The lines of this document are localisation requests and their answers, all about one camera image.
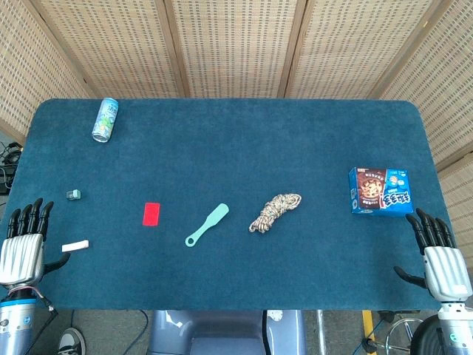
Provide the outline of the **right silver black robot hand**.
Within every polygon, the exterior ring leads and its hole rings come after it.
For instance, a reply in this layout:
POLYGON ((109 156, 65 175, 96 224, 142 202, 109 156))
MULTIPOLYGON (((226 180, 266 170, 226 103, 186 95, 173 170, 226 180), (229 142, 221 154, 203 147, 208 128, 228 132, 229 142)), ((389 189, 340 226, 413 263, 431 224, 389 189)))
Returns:
POLYGON ((395 273, 405 282, 424 288, 441 303, 465 302, 472 295, 466 262, 448 225, 417 208, 406 214, 422 256, 424 276, 416 277, 401 267, 395 273))

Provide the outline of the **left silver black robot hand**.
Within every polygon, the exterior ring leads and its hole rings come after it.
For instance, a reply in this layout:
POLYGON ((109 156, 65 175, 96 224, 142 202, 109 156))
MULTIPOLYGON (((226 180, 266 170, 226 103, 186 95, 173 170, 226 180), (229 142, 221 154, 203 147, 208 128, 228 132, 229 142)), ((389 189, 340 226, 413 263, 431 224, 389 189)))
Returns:
POLYGON ((64 252, 53 262, 44 262, 44 245, 53 202, 39 198, 23 209, 16 209, 7 224, 7 236, 1 245, 1 286, 9 294, 35 287, 44 275, 63 267, 71 254, 64 252))

